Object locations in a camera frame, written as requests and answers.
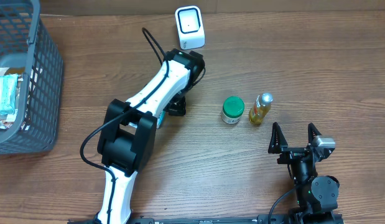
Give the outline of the white orange snack packet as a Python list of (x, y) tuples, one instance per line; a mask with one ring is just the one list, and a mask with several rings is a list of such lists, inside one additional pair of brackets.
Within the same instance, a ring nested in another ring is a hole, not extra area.
[(9, 129), (15, 122), (17, 112), (14, 114), (0, 114), (0, 130)]

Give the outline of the small teal packet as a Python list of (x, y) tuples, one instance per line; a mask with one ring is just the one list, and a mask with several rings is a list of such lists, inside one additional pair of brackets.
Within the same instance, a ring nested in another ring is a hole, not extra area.
[(159, 129), (162, 125), (162, 122), (165, 118), (165, 111), (161, 111), (160, 114), (158, 115), (158, 118), (157, 118), (157, 129)]

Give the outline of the green lid white jar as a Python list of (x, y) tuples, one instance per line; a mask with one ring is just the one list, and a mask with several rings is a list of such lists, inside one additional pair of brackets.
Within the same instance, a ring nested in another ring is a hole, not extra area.
[(244, 101), (238, 96), (225, 99), (221, 111), (221, 118), (226, 124), (236, 124), (244, 112)]

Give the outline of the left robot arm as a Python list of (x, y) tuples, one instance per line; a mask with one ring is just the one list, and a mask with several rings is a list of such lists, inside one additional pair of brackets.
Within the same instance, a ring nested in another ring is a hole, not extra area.
[(154, 148), (161, 116), (184, 116), (185, 94), (204, 71), (203, 55), (173, 49), (147, 85), (126, 101), (113, 100), (104, 118), (97, 151), (106, 168), (103, 204), (93, 223), (127, 223), (138, 173)]

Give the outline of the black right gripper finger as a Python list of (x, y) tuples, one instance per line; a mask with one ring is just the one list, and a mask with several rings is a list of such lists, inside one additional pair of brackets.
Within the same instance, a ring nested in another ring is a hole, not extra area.
[(277, 122), (272, 125), (271, 140), (269, 143), (268, 153), (280, 154), (283, 153), (288, 147), (288, 143), (282, 133), (281, 127)]
[(308, 143), (312, 144), (313, 140), (316, 136), (320, 136), (321, 133), (319, 130), (315, 127), (313, 123), (308, 124)]

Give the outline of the yellow oil bottle silver cap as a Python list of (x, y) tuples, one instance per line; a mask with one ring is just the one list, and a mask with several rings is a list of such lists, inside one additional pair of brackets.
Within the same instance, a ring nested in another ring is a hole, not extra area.
[(260, 125), (264, 117), (271, 109), (273, 96), (270, 93), (263, 93), (256, 98), (253, 107), (249, 111), (249, 121), (252, 124)]

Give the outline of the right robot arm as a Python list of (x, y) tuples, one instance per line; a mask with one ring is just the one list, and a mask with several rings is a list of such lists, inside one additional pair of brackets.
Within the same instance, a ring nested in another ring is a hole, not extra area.
[(284, 223), (340, 224), (344, 220), (333, 211), (338, 208), (340, 183), (330, 175), (318, 175), (315, 164), (327, 159), (336, 148), (331, 137), (322, 135), (313, 123), (308, 125), (308, 144), (305, 147), (289, 147), (277, 122), (272, 125), (268, 153), (278, 154), (278, 164), (285, 164), (294, 188), (280, 196), (271, 207), (267, 222), (277, 204), (291, 193), (296, 194), (298, 207), (284, 215)]

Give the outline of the teal tissue pack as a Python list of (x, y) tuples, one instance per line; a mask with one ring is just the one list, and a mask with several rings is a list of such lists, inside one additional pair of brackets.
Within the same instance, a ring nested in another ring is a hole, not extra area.
[(17, 82), (17, 74), (0, 76), (0, 114), (15, 112)]

